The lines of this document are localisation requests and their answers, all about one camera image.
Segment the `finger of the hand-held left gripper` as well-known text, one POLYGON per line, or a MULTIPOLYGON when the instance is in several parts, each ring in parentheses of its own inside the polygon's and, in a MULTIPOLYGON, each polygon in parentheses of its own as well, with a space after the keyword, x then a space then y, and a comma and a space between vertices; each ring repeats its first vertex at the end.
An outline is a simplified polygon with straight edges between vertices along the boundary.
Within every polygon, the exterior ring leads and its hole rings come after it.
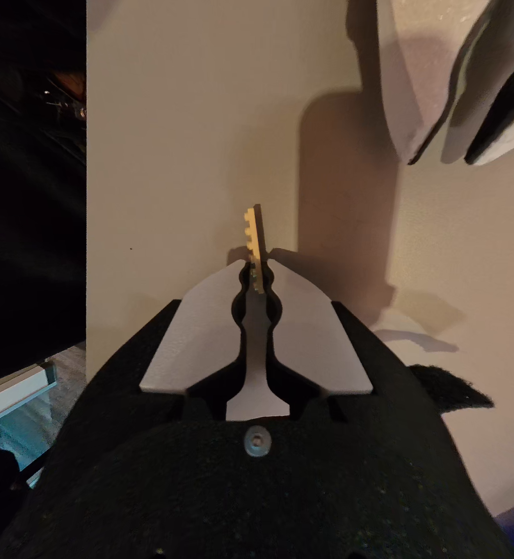
POLYGON ((514 73, 514 1, 495 1, 489 21, 470 52, 464 90, 449 121, 441 161, 462 159, 491 106, 514 73))
POLYGON ((394 148, 414 164, 447 120, 488 1, 377 1, 381 94, 394 148))

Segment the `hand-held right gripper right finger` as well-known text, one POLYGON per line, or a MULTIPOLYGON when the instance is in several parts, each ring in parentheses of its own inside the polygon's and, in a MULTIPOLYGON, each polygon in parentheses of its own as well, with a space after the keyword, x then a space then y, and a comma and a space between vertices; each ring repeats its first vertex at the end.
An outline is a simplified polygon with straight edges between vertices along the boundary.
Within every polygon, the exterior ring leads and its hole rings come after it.
POLYGON ((317 286, 269 259, 280 318, 272 330, 278 362, 326 394, 371 394, 373 387, 331 299, 317 286))

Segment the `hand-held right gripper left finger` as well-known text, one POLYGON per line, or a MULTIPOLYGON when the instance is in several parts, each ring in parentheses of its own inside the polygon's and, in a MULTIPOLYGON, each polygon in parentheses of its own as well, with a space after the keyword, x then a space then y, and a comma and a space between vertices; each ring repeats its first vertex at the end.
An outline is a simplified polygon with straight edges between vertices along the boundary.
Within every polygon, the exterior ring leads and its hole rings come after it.
POLYGON ((249 262, 236 260, 189 290, 140 382, 143 392, 187 392, 245 347, 249 262))

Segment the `yellow half-round brick plate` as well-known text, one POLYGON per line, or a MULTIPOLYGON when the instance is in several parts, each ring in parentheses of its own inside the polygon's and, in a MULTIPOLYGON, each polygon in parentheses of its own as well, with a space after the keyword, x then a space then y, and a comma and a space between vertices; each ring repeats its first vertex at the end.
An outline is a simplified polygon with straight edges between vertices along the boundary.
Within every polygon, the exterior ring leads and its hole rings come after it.
POLYGON ((250 258, 253 288, 261 295, 265 293, 262 264, 267 257, 261 205, 255 204, 248 208, 244 214, 244 220, 246 222, 246 247, 250 258))

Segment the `grey desk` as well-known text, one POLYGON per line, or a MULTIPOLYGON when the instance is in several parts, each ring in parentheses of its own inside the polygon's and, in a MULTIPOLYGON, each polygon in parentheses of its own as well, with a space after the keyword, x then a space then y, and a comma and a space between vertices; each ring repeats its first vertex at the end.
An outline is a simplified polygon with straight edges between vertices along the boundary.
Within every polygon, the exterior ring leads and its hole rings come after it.
POLYGON ((170 300, 267 248, 407 364, 495 409, 444 416, 492 514, 514 506, 514 150, 401 164, 372 1, 88 6, 86 378, 170 300))

